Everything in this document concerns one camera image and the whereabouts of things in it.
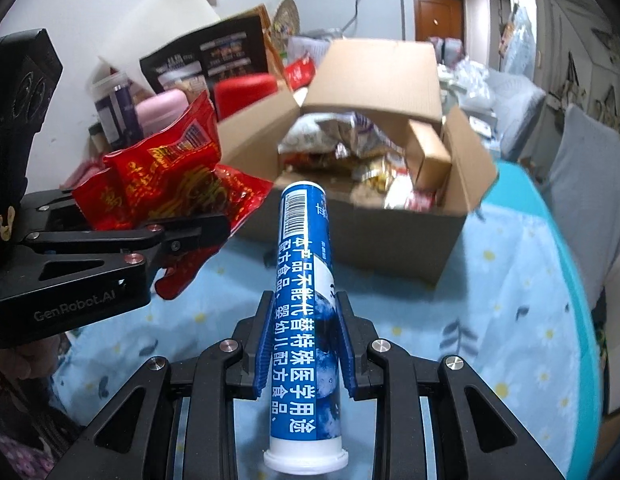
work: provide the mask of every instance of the wooden door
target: wooden door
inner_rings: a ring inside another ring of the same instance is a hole
[[[456,38],[464,41],[463,0],[414,0],[416,40]]]

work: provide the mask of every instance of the white bottle cap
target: white bottle cap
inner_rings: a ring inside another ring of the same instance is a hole
[[[327,440],[283,440],[270,437],[270,449],[263,454],[270,469],[289,475],[321,475],[348,465],[348,452],[341,437]]]

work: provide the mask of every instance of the blue tablecloth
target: blue tablecloth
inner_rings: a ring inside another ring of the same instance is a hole
[[[518,167],[500,178],[469,215],[435,289],[336,265],[358,316],[414,355],[464,357],[528,428],[569,480],[584,479],[599,425],[596,344],[581,284],[541,198]],[[251,316],[272,287],[268,248],[234,238],[173,302],[148,306],[82,329],[54,377],[69,415],[88,423],[151,355],[197,355]],[[240,478],[276,478],[263,466],[268,390],[235,405]],[[346,471],[372,474],[375,403],[342,396]],[[428,444],[432,458],[432,446]]]

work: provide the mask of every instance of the pink container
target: pink container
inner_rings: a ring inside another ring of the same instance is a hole
[[[183,115],[186,108],[188,108],[188,98],[177,88],[140,102],[136,106],[136,116],[144,137],[165,130]]]

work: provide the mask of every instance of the human hand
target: human hand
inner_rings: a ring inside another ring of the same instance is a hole
[[[56,370],[58,335],[17,348],[0,349],[0,370],[9,381],[49,377]]]

